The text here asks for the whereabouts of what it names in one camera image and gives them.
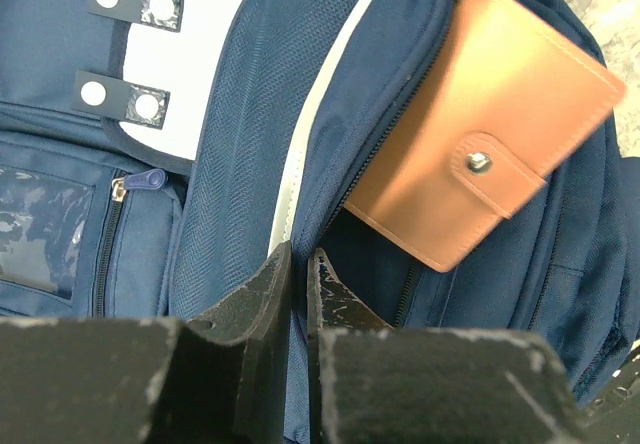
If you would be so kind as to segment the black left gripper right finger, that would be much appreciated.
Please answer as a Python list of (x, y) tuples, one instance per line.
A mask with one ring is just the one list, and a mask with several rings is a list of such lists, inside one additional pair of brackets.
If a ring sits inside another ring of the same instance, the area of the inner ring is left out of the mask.
[(537, 335), (394, 328), (322, 250), (307, 300), (315, 443), (607, 443), (620, 426), (613, 395), (577, 408)]

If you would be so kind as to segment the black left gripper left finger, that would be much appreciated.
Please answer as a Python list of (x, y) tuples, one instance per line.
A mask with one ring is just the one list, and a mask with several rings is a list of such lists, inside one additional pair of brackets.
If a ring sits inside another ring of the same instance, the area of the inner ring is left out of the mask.
[(149, 383), (147, 443), (280, 443), (291, 310), (291, 246), (178, 327)]

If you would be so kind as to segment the brown leather wallet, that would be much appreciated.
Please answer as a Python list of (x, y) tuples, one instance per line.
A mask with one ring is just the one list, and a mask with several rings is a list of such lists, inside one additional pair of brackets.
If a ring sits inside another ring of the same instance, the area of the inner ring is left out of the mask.
[(345, 207), (448, 271), (532, 199), (624, 92), (516, 0), (459, 0), (438, 58)]

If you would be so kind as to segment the navy blue student backpack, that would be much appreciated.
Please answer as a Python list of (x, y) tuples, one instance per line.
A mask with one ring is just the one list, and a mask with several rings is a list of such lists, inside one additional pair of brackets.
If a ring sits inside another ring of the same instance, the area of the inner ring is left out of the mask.
[[(639, 162), (614, 109), (448, 271), (345, 207), (458, 1), (1, 0), (2, 441), (147, 443), (179, 325), (281, 243), (280, 443), (315, 443), (317, 250), (390, 326), (537, 335), (577, 408), (600, 399), (639, 337)], [(564, 0), (516, 1), (607, 68)]]

